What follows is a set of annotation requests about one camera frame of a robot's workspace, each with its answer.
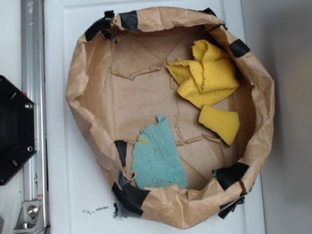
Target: metal bracket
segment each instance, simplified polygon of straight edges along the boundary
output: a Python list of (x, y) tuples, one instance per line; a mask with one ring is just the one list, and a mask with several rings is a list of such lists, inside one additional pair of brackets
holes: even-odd
[(43, 226), (44, 219), (41, 201), (24, 201), (13, 233), (34, 233), (42, 229)]
[(13, 233), (48, 233), (43, 0), (20, 0), (22, 91), (36, 103), (37, 152), (24, 165), (24, 202)]

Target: yellow sponge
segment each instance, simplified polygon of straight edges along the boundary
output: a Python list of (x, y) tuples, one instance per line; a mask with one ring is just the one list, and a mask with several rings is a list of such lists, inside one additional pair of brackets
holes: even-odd
[(239, 83), (229, 54), (206, 40), (195, 41), (192, 51), (195, 60), (179, 59), (168, 66), (181, 97), (201, 109), (235, 92)]
[(198, 121), (217, 133), (229, 146), (233, 145), (240, 126), (237, 112), (221, 111), (205, 105), (200, 112)]

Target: black electrical tape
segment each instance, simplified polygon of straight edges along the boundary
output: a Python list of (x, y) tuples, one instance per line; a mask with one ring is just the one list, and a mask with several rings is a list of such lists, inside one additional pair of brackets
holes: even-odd
[(248, 165), (236, 162), (231, 167), (214, 170), (213, 175), (219, 182), (223, 190), (226, 190), (232, 184), (239, 182), (248, 168), (249, 168)]
[(117, 147), (121, 165), (126, 166), (126, 156), (127, 156), (127, 142), (123, 140), (116, 140), (115, 145)]
[(115, 13), (114, 13), (114, 11), (105, 11), (104, 12), (104, 18), (113, 18), (113, 17), (115, 17)]
[(250, 48), (241, 39), (237, 39), (230, 44), (230, 50), (235, 58), (239, 58), (247, 54)]
[(218, 213), (218, 216), (220, 217), (220, 218), (222, 218), (222, 219), (225, 219), (225, 217), (232, 211), (234, 211), (235, 210), (235, 208), (236, 208), (236, 206), (238, 205), (238, 204), (243, 204), (245, 202), (245, 197), (244, 196), (242, 196), (242, 197), (240, 197), (240, 198), (238, 198), (238, 199), (236, 199), (234, 202), (230, 202), (229, 204), (229, 206), (227, 206), (227, 204), (226, 205), (224, 205), (224, 206), (226, 206), (226, 208), (222, 208), (222, 207), (224, 207), (224, 206), (221, 206), (221, 211)]
[(131, 11), (127, 13), (120, 13), (121, 26), (131, 32), (137, 32), (137, 12)]
[(102, 30), (111, 29), (112, 21), (109, 19), (101, 18), (91, 25), (90, 28), (84, 33), (87, 41), (92, 41), (95, 35)]
[(203, 10), (203, 11), (200, 11), (200, 12), (206, 13), (206, 14), (208, 14), (208, 15), (216, 16), (216, 14), (213, 12), (213, 10), (210, 9), (209, 7), (208, 7), (207, 9)]
[(143, 214), (141, 206), (150, 191), (133, 187), (126, 181), (122, 173), (119, 176), (119, 184), (122, 190), (119, 189), (116, 183), (114, 183), (112, 190), (116, 196), (120, 215), (125, 217), (141, 217)]

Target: blue cloth scrap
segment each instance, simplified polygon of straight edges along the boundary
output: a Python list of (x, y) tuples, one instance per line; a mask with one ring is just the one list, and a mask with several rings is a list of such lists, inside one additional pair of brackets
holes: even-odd
[(141, 131), (132, 151), (136, 185), (144, 189), (177, 184), (187, 189), (189, 182), (169, 122), (162, 115), (157, 115), (157, 119), (157, 125), (148, 125)]

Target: paper bag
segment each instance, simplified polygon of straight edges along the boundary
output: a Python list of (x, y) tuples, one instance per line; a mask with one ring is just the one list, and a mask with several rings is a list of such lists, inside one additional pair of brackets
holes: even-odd
[[(239, 113), (231, 147), (198, 123), (200, 110), (178, 95), (166, 70), (178, 58), (193, 59), (198, 39), (226, 50), (236, 65), (239, 88), (214, 106)], [(251, 190), (272, 146), (273, 80), (210, 9), (105, 12), (78, 40), (66, 97), (125, 216), (181, 229), (216, 213), (224, 217)], [(176, 185), (140, 190), (133, 180), (133, 146), (158, 114), (170, 123), (188, 190)]]

